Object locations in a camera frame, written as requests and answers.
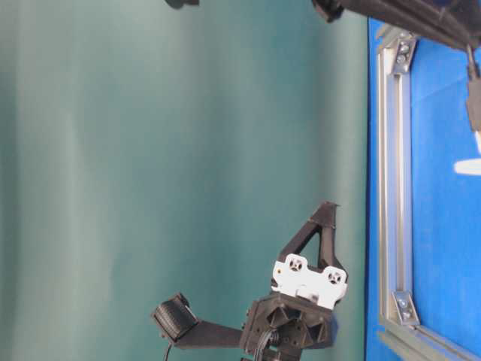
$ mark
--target blue surface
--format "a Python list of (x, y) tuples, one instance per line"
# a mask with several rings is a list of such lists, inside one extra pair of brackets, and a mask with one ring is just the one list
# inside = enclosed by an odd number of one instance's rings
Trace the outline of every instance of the blue surface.
[(378, 322), (379, 302), (377, 285), (377, 72), (376, 72), (376, 48), (379, 44), (375, 40), (376, 31), (382, 23), (369, 20), (369, 188), (368, 188), (368, 213), (369, 213), (369, 243), (368, 243), (368, 317), (366, 322), (366, 360), (393, 361), (400, 358), (385, 346), (377, 336), (383, 327)]
[(481, 355), (481, 177), (464, 102), (466, 56), (421, 40), (412, 68), (413, 295), (421, 322)]

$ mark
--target teal fabric backdrop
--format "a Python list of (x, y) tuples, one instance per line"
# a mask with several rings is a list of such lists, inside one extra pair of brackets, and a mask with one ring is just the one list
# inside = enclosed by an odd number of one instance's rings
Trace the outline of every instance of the teal fabric backdrop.
[(303, 360), (362, 359), (366, 44), (310, 1), (0, 0), (0, 359), (159, 360), (179, 290), (240, 327), (322, 199), (349, 290)]

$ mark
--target gray metal bracket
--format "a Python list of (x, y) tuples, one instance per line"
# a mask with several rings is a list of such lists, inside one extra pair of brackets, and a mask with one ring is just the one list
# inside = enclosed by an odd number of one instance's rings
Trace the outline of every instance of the gray metal bracket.
[(420, 324), (411, 293), (407, 291), (394, 291), (392, 298), (398, 311), (398, 322), (400, 325), (415, 326)]
[(406, 74), (410, 71), (414, 52), (417, 45), (417, 36), (412, 32), (384, 25), (376, 34), (376, 38), (382, 38), (383, 42), (378, 48), (389, 51), (388, 73)]
[(379, 319), (403, 359), (481, 359), (420, 323), (413, 301), (410, 67), (417, 37), (384, 26), (377, 48)]

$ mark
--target wire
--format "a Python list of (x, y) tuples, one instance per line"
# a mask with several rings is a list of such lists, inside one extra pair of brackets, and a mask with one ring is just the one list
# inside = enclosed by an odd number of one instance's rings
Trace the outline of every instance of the wire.
[(259, 343), (257, 344), (256, 352), (254, 353), (254, 361), (262, 361), (262, 355), (264, 349), (268, 346), (269, 340), (271, 340), (274, 329), (268, 329), (261, 334)]
[(167, 348), (165, 349), (164, 353), (164, 361), (168, 360), (168, 355), (171, 352), (172, 344), (168, 344)]

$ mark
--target white mounting plate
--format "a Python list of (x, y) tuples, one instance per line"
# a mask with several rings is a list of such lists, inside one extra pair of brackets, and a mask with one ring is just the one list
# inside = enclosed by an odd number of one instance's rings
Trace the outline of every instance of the white mounting plate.
[(276, 261), (272, 277), (277, 282), (273, 291), (292, 297), (308, 299), (318, 306), (334, 309), (336, 302), (347, 291), (347, 274), (344, 270), (328, 266), (322, 273), (311, 271), (307, 259), (289, 254), (285, 262)]

